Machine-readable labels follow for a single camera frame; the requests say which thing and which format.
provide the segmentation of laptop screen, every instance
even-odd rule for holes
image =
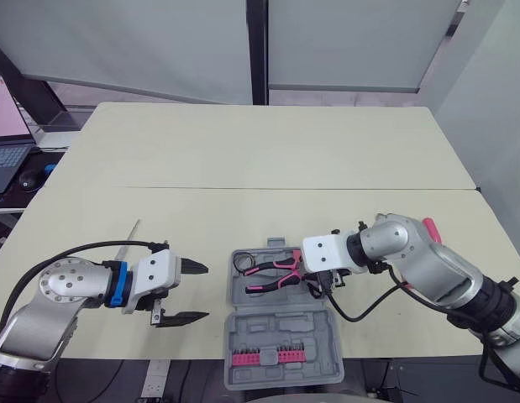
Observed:
[[[8,87],[0,76],[0,142],[33,140]]]

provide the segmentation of beige tabletop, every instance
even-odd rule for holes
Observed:
[[[149,326],[148,312],[84,310],[65,356],[98,359],[220,359],[227,303],[229,255],[285,236],[298,246],[306,236],[372,223],[377,212],[434,217],[443,241],[493,280],[520,279],[520,258],[491,209],[476,191],[284,191],[202,189],[44,188],[0,250],[0,311],[13,284],[33,264],[62,250],[126,238],[168,239],[181,256],[206,264],[206,275],[187,275],[164,301],[168,314],[208,311],[186,327]],[[81,256],[111,259],[117,249]],[[133,263],[147,253],[131,248]],[[388,274],[352,275],[337,289],[350,314],[363,311],[391,286]],[[516,286],[520,294],[520,283]],[[28,301],[34,285],[23,294]],[[398,292],[359,323],[338,319],[345,357],[413,357],[476,354],[481,345],[437,312]]]
[[[47,186],[474,189],[424,107],[103,103]]]

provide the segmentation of plastic tool case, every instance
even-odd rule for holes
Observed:
[[[234,268],[236,254],[252,254],[255,263],[261,264],[288,259],[295,249],[241,249],[232,253],[228,297],[235,312],[226,321],[224,339],[224,383],[229,390],[334,384],[344,378],[336,321],[323,299],[314,299],[304,281],[271,292],[246,294],[247,285],[271,283],[287,271],[265,270],[243,276]],[[250,260],[238,259],[236,264],[249,266]],[[285,362],[287,355],[296,353],[306,361]]]

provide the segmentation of pliers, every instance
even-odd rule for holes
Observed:
[[[252,275],[262,270],[268,269],[284,269],[290,270],[291,272],[287,275],[282,276],[280,279],[273,281],[269,284],[263,285],[247,285],[244,289],[244,292],[247,294],[255,294],[260,292],[269,292],[279,290],[286,285],[296,285],[301,282],[302,274],[299,272],[299,266],[302,262],[302,253],[299,249],[295,249],[293,251],[293,257],[278,260],[274,262],[265,262],[258,264],[254,267],[250,267],[247,270],[243,271],[243,275]]]

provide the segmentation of laptop keyboard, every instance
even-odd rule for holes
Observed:
[[[23,146],[0,149],[0,168],[9,168],[18,164],[26,148]]]

